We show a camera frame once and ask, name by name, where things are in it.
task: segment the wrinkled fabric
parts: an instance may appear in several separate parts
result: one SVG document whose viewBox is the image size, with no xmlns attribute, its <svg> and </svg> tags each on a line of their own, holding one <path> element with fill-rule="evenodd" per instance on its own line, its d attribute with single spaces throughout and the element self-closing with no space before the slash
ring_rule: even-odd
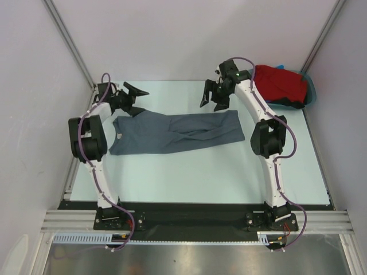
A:
<svg viewBox="0 0 367 275">
<path fill-rule="evenodd" d="M 143 111 L 114 121 L 111 155 L 170 154 L 245 139 L 237 111 L 166 116 Z"/>
</svg>

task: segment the cloth fold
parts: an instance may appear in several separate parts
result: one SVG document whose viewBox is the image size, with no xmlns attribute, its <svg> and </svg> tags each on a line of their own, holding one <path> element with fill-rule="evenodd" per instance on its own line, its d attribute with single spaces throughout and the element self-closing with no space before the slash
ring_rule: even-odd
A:
<svg viewBox="0 0 367 275">
<path fill-rule="evenodd" d="M 245 139 L 237 111 L 166 116 L 143 111 L 113 122 L 111 155 L 170 154 L 240 142 Z"/>
</svg>

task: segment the folded cloth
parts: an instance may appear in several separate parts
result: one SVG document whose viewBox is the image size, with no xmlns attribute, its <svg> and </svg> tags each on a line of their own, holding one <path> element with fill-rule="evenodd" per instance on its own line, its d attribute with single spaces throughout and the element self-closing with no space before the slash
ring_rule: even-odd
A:
<svg viewBox="0 0 367 275">
<path fill-rule="evenodd" d="M 302 75 L 289 70 L 257 65 L 254 81 L 266 102 L 297 109 L 304 107 L 307 81 Z"/>
<path fill-rule="evenodd" d="M 114 121 L 111 155 L 170 154 L 245 139 L 237 111 L 166 116 L 143 111 Z"/>
</svg>

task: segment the gray towel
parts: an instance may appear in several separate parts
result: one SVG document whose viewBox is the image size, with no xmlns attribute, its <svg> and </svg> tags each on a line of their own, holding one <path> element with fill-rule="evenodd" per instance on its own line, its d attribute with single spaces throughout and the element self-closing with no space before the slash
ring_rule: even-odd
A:
<svg viewBox="0 0 367 275">
<path fill-rule="evenodd" d="M 166 116 L 143 111 L 114 121 L 111 155 L 170 154 L 245 139 L 237 111 Z"/>
</svg>

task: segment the metal floor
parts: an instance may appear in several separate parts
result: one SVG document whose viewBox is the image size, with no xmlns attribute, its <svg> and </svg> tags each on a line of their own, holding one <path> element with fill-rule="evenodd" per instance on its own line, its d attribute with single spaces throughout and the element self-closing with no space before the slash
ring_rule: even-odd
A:
<svg viewBox="0 0 367 275">
<path fill-rule="evenodd" d="M 44 275 L 350 274 L 339 235 L 305 235 L 285 253 L 264 246 L 128 245 L 121 252 L 52 245 Z"/>
</svg>

